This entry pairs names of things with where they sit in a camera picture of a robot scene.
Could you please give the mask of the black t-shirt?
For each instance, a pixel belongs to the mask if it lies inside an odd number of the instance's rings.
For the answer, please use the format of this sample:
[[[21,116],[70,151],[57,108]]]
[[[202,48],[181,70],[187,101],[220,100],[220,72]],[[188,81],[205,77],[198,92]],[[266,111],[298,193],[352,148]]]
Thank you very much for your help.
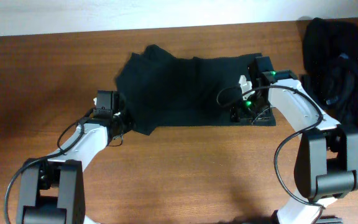
[[[158,45],[133,53],[116,77],[133,130],[150,135],[161,126],[235,125],[222,105],[240,97],[239,79],[258,56],[176,58]]]

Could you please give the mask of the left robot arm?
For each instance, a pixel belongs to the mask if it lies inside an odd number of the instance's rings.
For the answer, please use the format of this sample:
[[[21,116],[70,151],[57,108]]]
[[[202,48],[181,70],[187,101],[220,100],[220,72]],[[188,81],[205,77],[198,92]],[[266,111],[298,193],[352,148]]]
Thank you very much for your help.
[[[14,174],[20,178],[17,223],[92,223],[86,214],[83,173],[102,150],[132,129],[125,96],[99,90],[94,107],[72,123],[74,133],[57,149],[29,158]]]

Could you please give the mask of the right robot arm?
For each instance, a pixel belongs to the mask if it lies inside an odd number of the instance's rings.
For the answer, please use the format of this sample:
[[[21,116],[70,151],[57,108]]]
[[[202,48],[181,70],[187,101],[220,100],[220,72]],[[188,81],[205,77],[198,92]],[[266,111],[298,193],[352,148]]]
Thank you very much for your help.
[[[247,118],[253,123],[276,108],[294,130],[273,156],[275,175],[290,198],[267,223],[342,223],[322,214],[358,190],[358,129],[330,117],[292,71],[274,70],[269,57],[255,58],[248,70],[249,76],[242,75],[237,85],[240,99],[229,105],[231,121]],[[296,189],[291,191],[280,175],[278,155],[295,137],[300,145],[293,171]]]

